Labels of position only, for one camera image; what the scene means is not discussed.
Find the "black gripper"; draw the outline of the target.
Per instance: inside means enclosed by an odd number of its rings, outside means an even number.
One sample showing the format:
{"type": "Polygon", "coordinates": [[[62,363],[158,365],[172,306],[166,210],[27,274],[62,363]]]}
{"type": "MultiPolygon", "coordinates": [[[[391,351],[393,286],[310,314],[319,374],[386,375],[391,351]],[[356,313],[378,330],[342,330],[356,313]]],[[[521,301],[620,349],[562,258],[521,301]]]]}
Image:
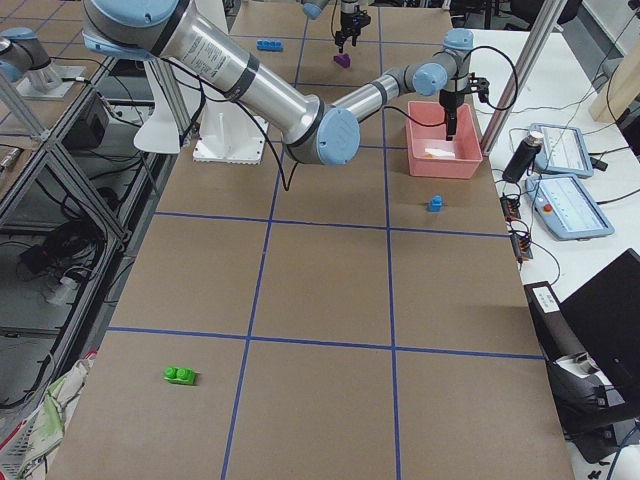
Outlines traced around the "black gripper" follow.
{"type": "Polygon", "coordinates": [[[454,137],[454,115],[464,103],[467,95],[476,94],[481,103],[489,102],[489,80],[469,74],[452,78],[439,92],[439,103],[445,111],[446,139],[454,137]]]}
{"type": "Polygon", "coordinates": [[[362,30],[371,23],[371,17],[362,9],[358,0],[341,0],[336,2],[340,10],[340,28],[333,33],[335,45],[339,53],[344,52],[344,43],[351,41],[357,46],[357,39],[362,30]]]}

